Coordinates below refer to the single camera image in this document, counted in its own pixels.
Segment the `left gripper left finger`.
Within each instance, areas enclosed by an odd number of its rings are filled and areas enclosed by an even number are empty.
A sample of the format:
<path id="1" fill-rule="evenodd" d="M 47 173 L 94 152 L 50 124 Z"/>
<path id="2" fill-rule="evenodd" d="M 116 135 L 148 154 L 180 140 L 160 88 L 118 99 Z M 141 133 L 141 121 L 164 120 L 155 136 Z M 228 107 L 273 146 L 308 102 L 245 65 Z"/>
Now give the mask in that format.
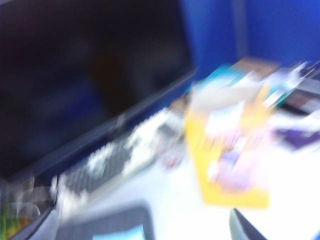
<path id="1" fill-rule="evenodd" d="M 146 240 L 155 239 L 151 206 L 142 200 L 78 213 L 60 225 L 56 239 L 92 240 L 94 236 L 126 232 L 138 226 L 143 227 Z"/>

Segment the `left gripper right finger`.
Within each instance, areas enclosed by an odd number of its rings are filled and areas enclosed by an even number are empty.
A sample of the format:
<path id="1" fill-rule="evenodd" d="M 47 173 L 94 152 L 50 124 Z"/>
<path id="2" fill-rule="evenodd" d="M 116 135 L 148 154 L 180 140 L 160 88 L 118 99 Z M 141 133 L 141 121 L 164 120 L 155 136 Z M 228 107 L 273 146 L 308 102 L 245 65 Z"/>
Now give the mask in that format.
<path id="1" fill-rule="evenodd" d="M 236 208 L 230 210 L 229 229 L 232 240 L 267 240 Z"/>

